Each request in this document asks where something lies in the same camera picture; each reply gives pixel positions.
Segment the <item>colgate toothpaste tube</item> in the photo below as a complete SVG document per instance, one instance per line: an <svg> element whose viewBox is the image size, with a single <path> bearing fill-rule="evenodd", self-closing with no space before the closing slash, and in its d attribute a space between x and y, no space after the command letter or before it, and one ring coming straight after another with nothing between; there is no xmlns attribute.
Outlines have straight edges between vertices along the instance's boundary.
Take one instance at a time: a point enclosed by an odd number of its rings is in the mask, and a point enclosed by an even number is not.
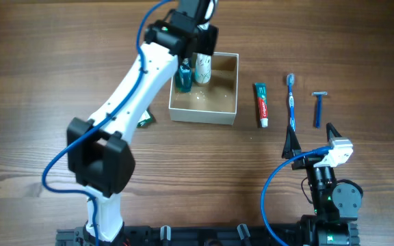
<svg viewBox="0 0 394 246"><path fill-rule="evenodd" d="M259 107L259 119L262 128L268 127L268 110L267 110L267 88L264 83L254 84L257 93L257 102Z"/></svg>

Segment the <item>white floral lotion tube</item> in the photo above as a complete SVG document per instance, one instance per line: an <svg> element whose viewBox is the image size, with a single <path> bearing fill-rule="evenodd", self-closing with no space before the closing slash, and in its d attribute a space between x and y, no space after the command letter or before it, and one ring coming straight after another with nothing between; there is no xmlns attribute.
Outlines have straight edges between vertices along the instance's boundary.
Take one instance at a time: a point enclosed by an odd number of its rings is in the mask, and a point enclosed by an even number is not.
<svg viewBox="0 0 394 246"><path fill-rule="evenodd" d="M211 78L211 56L198 53L196 56L194 79L197 84L206 85Z"/></svg>

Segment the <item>green white soap packet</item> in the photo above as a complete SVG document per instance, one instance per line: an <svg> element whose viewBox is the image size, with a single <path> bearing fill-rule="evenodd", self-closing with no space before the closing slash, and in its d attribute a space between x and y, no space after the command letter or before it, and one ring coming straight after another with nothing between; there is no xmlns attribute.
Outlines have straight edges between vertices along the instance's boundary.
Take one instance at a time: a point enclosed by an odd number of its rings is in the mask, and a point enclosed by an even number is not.
<svg viewBox="0 0 394 246"><path fill-rule="evenodd" d="M150 109L145 110L145 112L142 114L139 122L137 123L138 128L146 128L150 124L152 124L155 121L155 118L153 114L150 112Z"/></svg>

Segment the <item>blue toothbrush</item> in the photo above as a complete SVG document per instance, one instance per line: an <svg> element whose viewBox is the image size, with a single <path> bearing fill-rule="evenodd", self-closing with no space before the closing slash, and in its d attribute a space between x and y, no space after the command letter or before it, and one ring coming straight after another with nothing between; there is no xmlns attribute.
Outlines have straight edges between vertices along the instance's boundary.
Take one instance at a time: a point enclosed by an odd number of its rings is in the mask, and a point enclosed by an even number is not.
<svg viewBox="0 0 394 246"><path fill-rule="evenodd" d="M288 87L288 104L289 104L289 123L293 131L296 130L296 117L294 109L294 98L293 98L293 84L295 83L295 75L290 73L287 75L287 87Z"/></svg>

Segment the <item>teal mouthwash bottle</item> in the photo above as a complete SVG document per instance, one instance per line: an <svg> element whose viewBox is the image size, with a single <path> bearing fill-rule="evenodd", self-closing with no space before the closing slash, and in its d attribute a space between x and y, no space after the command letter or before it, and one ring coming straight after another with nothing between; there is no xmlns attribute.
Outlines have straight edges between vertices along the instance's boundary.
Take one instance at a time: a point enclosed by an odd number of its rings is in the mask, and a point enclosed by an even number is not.
<svg viewBox="0 0 394 246"><path fill-rule="evenodd" d="M190 92L192 88L192 68L189 58L185 58L175 74L175 85L179 92Z"/></svg>

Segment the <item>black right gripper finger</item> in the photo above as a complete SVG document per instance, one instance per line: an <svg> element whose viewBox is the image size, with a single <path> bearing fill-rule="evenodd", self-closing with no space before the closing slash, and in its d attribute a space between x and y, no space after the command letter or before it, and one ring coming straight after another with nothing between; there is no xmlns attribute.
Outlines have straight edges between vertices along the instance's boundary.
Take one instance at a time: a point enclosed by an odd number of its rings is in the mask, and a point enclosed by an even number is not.
<svg viewBox="0 0 394 246"><path fill-rule="evenodd" d="M332 139L341 138L341 134L336 130L331 122L326 124L326 134L327 140L331 141Z"/></svg>
<svg viewBox="0 0 394 246"><path fill-rule="evenodd" d="M282 158L291 159L302 152L298 138L291 125L287 126L286 140L283 147Z"/></svg>

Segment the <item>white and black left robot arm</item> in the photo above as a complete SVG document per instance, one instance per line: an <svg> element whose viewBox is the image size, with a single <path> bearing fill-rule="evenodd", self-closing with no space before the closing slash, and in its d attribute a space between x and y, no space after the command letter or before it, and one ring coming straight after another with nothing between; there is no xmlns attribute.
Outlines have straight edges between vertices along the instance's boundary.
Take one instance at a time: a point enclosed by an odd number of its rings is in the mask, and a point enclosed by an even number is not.
<svg viewBox="0 0 394 246"><path fill-rule="evenodd" d="M120 193L135 169L130 143L143 113L194 53L212 55L218 28L209 21L217 1L180 1L163 19L142 23L137 58L107 101L87 120L74 118L64 150L80 193L88 198L88 220L75 231L78 245L124 245Z"/></svg>

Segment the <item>blue disposable razor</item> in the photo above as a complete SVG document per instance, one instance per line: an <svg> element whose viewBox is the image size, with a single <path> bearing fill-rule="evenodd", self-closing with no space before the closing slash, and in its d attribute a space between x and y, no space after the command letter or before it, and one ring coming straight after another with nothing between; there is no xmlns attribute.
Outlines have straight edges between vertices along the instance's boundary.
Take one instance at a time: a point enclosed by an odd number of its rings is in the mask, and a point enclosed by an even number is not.
<svg viewBox="0 0 394 246"><path fill-rule="evenodd" d="M321 127L321 114L322 114L322 99L327 96L327 92L313 92L312 96L317 98L316 116L315 116L315 128Z"/></svg>

